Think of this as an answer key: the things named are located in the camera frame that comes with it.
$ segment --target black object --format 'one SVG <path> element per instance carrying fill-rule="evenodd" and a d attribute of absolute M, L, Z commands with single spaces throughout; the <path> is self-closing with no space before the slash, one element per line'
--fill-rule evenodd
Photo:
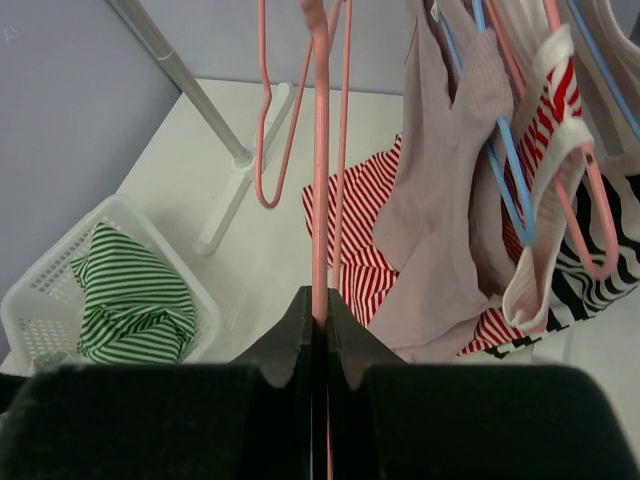
<path fill-rule="evenodd" d="M 229 365 L 78 367 L 24 387 L 0 479 L 640 479 L 604 396 L 561 367 L 405 365 L 300 289 Z"/>
<path fill-rule="evenodd" d="M 0 412 L 6 412 L 9 409 L 9 405 L 26 381 L 25 377 L 0 374 Z"/>

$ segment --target plastic basket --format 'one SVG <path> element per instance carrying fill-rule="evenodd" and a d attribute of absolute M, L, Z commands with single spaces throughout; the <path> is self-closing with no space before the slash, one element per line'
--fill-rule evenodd
<path fill-rule="evenodd" d="M 219 340 L 220 311 L 202 284 L 151 221 L 122 195 L 107 198 L 45 253 L 9 290 L 0 316 L 18 373 L 33 358 L 55 350 L 75 351 L 84 310 L 84 292 L 69 263 L 88 253 L 91 234 L 104 222 L 155 253 L 182 277 L 196 309 L 196 334 L 181 362 L 196 362 Z"/>

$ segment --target pink garment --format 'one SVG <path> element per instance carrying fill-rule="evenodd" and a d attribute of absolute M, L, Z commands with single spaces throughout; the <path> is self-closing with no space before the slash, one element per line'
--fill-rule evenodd
<path fill-rule="evenodd" d="M 469 202 L 478 154 L 497 118 L 511 116 L 509 80 L 495 34 L 478 32 L 462 2 L 440 2 L 452 30 L 464 26 L 455 29 L 464 73 L 451 100 L 453 69 L 445 64 L 446 42 L 428 13 L 432 2 L 426 3 L 409 2 L 415 30 L 406 63 L 404 148 L 373 235 L 401 273 L 369 330 L 396 351 L 424 348 L 472 320 L 461 332 L 462 347 L 473 338 L 480 314 L 500 302 L 478 284 Z"/>
<path fill-rule="evenodd" d="M 389 151 L 372 155 L 365 162 L 345 171 L 343 251 L 340 258 L 339 291 L 355 319 L 364 327 L 398 278 L 384 255 L 373 244 L 373 225 L 382 206 L 389 199 L 400 156 L 402 141 L 396 138 Z M 329 178 L 329 245 L 335 235 L 337 177 Z M 306 226 L 311 234 L 313 187 L 302 191 Z M 333 265 L 329 248 L 329 266 Z M 488 309 L 475 325 L 467 321 L 454 327 L 426 348 L 396 349 L 409 362 L 451 360 L 456 353 L 468 354 L 486 350 L 523 338 L 509 327 L 497 309 Z"/>

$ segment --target white floor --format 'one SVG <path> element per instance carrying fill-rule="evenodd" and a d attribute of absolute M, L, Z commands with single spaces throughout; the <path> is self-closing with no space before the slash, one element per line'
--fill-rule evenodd
<path fill-rule="evenodd" d="M 263 98 L 262 87 L 214 80 L 203 80 L 201 85 L 240 139 L 248 143 L 255 131 Z M 340 93 L 332 91 L 331 162 L 334 171 L 339 104 Z M 298 287 L 311 282 L 311 241 L 305 229 L 300 192 L 312 178 L 313 119 L 313 90 L 309 90 L 305 93 L 280 206 L 271 211 L 263 209 L 252 185 L 218 250 L 209 257 L 196 255 L 193 244 L 231 173 L 230 157 L 184 95 L 118 190 L 133 199 L 151 218 L 220 306 L 230 335 L 226 347 L 217 352 L 216 360 L 230 360 L 251 345 L 281 318 Z M 280 169 L 288 119 L 285 125 L 267 155 L 264 180 L 269 197 Z M 401 127 L 400 96 L 351 93 L 348 165 L 360 163 L 372 153 L 389 148 Z M 629 308 L 637 312 L 637 296 L 635 298 Z M 617 315 L 628 316 L 629 311 Z M 616 313 L 612 311 L 607 315 L 615 316 Z M 637 328 L 635 332 L 636 337 L 629 338 L 640 338 Z M 502 361 L 480 353 L 458 359 L 456 363 L 530 364 L 532 351 L 525 349 Z M 590 357 L 588 349 L 581 355 L 581 358 Z M 635 393 L 629 393 L 625 385 L 613 380 L 611 371 L 615 367 L 612 366 L 620 360 L 620 353 L 615 348 L 610 353 L 600 351 L 591 358 L 598 359 L 597 365 L 585 369 L 604 387 L 640 457 L 640 415 L 635 407 L 640 404 L 640 392 L 635 389 Z M 627 362 L 631 362 L 631 358 L 629 355 L 624 357 Z M 0 370 L 14 371 L 11 357 Z M 633 378 L 635 367 L 627 366 L 625 371 L 627 384 L 640 384 L 640 377 Z"/>

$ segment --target green and white striped fabric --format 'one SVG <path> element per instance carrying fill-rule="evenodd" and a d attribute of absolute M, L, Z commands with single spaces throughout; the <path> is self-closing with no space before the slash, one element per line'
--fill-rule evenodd
<path fill-rule="evenodd" d="M 78 353 L 96 363 L 178 361 L 195 333 L 195 308 L 170 267 L 101 222 L 71 269 L 85 292 Z"/>

